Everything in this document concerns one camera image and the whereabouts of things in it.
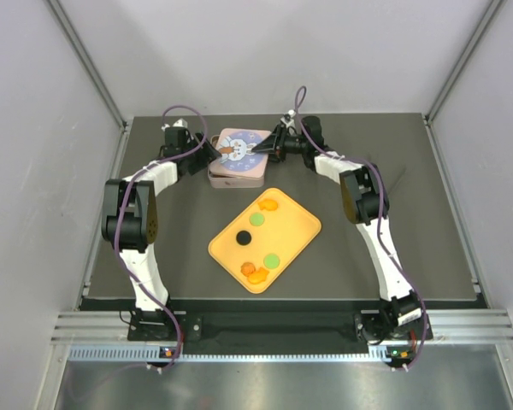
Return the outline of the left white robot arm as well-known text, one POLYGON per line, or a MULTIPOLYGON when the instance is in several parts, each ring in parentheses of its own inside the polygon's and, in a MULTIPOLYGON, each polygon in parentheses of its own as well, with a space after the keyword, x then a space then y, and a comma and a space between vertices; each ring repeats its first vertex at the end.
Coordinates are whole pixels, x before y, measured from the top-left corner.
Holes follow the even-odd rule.
POLYGON ((169 302, 156 261, 156 198, 189 174, 204 170, 218 152, 201 132, 193 134, 183 119, 162 126, 164 143, 158 157, 131 176, 110 179, 104 186, 101 233, 110 243, 135 293, 129 337, 181 338, 180 324, 169 302))

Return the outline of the silver tin lid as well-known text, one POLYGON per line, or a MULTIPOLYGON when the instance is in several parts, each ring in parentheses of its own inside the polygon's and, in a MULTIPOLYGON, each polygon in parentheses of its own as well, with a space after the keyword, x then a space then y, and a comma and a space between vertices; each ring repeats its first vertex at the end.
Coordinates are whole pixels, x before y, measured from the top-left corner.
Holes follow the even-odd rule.
POLYGON ((209 165, 215 175, 259 179, 268 163, 266 154, 253 149, 270 135, 270 131, 224 128, 218 136, 215 149, 219 158, 209 165))

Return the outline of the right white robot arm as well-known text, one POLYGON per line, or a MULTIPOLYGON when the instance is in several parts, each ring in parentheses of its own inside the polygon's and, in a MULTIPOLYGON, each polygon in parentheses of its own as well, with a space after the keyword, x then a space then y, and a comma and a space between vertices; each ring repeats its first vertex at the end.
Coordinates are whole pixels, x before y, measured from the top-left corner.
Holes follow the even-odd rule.
POLYGON ((403 337, 421 327, 427 335, 425 303, 404 273, 392 240, 389 200, 377 166, 364 159, 349 159, 329 148, 321 121, 306 116, 294 127, 294 113, 286 114, 253 153, 281 162, 289 154, 301 155, 304 165, 332 180, 341 190, 346 218, 358 229, 369 251, 379 281, 380 308, 376 341, 403 337))

